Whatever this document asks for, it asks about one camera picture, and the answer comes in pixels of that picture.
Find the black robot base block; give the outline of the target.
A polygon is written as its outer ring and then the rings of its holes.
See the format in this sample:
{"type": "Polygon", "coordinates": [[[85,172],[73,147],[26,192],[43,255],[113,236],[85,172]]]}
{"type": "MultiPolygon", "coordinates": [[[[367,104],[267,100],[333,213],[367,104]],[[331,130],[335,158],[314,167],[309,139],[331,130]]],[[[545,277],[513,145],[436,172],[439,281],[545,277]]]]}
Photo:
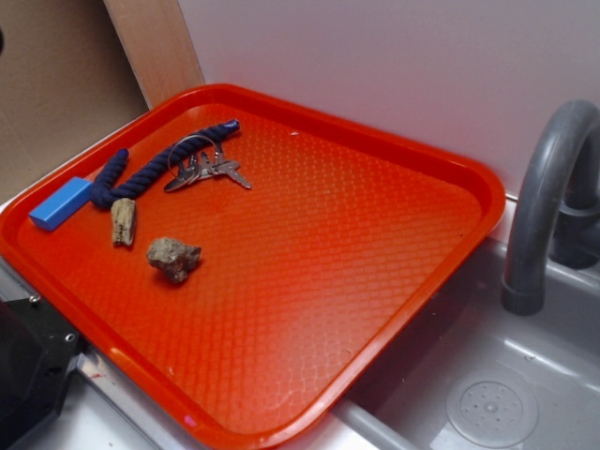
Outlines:
{"type": "Polygon", "coordinates": [[[46,300],[1,303],[1,447],[15,449],[63,410],[83,339],[46,300]]]}

